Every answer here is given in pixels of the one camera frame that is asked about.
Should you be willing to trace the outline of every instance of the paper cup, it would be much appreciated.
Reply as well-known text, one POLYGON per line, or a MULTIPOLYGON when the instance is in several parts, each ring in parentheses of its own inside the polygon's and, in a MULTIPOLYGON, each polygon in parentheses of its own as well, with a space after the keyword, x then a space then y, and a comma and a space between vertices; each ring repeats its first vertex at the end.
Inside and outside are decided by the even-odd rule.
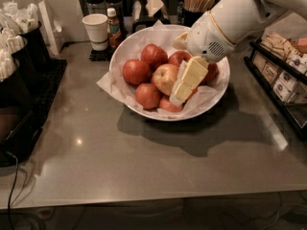
POLYGON ((83 18, 92 48, 103 51, 108 47, 107 17, 101 13, 92 13, 83 18))

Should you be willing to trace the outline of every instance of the paper liner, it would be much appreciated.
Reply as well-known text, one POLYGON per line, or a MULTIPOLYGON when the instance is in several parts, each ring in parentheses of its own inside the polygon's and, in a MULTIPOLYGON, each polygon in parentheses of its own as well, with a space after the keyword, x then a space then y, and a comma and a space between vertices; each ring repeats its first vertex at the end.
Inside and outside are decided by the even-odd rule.
POLYGON ((144 110, 134 98, 135 87, 127 84, 122 77, 122 68, 128 59, 140 58, 142 49, 149 43, 162 47, 170 56, 176 49, 173 40, 190 30, 179 25, 163 25, 157 21, 152 27, 130 35, 114 52, 110 61, 109 71, 97 84, 115 100, 144 117, 160 121, 180 121, 201 115, 214 106, 227 89, 230 69, 227 58, 218 62, 219 75, 206 86, 199 86, 198 92, 185 104, 182 111, 172 113, 160 108, 144 110))

